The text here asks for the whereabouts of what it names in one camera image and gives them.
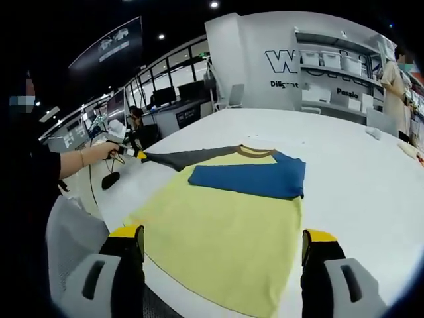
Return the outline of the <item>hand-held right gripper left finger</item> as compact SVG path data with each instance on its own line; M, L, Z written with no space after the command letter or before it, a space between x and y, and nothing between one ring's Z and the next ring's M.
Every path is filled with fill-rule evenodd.
M112 237L105 225L49 228L49 287L65 317L140 317L141 230Z

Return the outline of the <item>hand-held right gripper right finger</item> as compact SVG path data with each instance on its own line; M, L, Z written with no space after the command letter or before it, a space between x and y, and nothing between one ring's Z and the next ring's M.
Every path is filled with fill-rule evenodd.
M347 258L330 233L303 231L303 317L380 317L387 305L378 281L355 258Z

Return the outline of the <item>person's left hand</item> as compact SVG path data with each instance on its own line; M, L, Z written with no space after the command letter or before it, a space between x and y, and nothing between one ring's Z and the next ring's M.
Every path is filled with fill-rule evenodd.
M104 142L97 146L99 151L100 159L106 160L110 157L114 157L116 154L119 154L121 146L114 142Z

